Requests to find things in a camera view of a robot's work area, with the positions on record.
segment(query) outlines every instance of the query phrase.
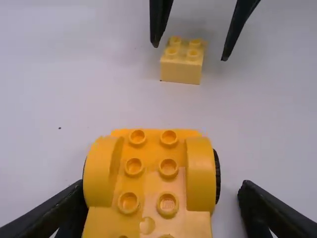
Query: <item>toy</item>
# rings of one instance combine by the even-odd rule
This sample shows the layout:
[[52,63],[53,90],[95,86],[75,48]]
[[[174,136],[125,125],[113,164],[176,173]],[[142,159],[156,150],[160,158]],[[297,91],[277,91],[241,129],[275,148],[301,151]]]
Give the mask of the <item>toy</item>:
[[115,130],[93,144],[83,186],[83,238],[212,238],[219,162],[197,131]]
[[205,43],[173,36],[160,59],[161,81],[200,84]]

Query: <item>hole in toy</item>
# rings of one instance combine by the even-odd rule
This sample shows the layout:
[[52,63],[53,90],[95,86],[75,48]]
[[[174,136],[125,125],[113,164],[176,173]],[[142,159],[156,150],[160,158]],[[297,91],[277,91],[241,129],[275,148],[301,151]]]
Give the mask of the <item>hole in toy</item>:
[[177,142],[177,135],[175,131],[166,130],[165,132],[163,132],[161,136],[161,141],[163,144],[166,144],[166,145],[175,144]]
[[131,214],[138,209],[139,201],[136,194],[126,192],[122,194],[118,201],[118,207],[124,214]]
[[159,198],[159,207],[165,212],[172,212],[176,206],[176,198],[170,194],[165,193]]
[[138,175],[143,169],[143,165],[140,159],[132,158],[129,159],[125,166],[125,171],[130,176]]
[[161,175],[167,179],[175,177],[178,173],[177,163],[173,159],[162,160],[159,167]]
[[145,141],[145,133],[142,130],[135,130],[130,134],[130,141],[133,144],[142,144]]
[[144,217],[140,222],[140,232],[144,235],[151,234],[155,229],[155,221],[151,217]]

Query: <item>yellow plastic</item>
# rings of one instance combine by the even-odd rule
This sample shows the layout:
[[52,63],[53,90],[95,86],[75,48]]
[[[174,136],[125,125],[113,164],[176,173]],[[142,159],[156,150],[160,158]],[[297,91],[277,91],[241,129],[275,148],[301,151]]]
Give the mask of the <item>yellow plastic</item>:
[[161,81],[200,84],[205,43],[173,36],[160,58]]
[[212,238],[214,155],[195,130],[115,130],[92,145],[83,183],[83,238]]

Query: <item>white table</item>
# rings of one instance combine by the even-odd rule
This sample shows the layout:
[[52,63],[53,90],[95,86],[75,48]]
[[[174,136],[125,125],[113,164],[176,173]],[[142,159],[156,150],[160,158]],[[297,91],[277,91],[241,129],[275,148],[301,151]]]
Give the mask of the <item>white table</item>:
[[[246,237],[244,179],[317,220],[317,1],[263,0],[221,62],[235,3],[176,0],[154,49],[147,0],[2,0],[0,226],[80,179],[94,140],[122,127],[208,134],[215,238]],[[200,86],[159,81],[171,35],[209,41]]]

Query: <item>2x2 yellow brick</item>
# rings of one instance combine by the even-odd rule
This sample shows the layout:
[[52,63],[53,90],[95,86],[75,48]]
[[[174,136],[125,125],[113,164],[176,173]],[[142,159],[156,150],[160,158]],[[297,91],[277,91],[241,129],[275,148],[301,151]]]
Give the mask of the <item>2x2 yellow brick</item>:
[[161,81],[200,84],[205,44],[171,37],[160,59]]

